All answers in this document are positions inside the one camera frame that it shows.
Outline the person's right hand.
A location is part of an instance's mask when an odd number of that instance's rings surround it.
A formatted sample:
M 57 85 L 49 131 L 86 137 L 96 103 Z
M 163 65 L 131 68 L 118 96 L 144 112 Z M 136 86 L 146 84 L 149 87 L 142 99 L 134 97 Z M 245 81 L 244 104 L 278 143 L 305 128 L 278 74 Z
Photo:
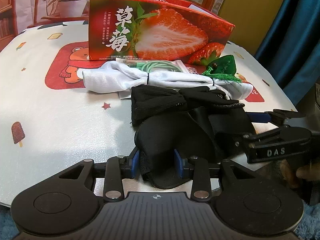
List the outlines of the person's right hand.
M 287 185 L 294 189 L 298 187 L 297 179 L 319 181 L 319 166 L 319 163 L 310 163 L 309 165 L 299 167 L 296 171 L 293 171 L 289 163 L 286 160 L 282 160 L 280 163 L 280 171 L 284 180 L 287 182 Z

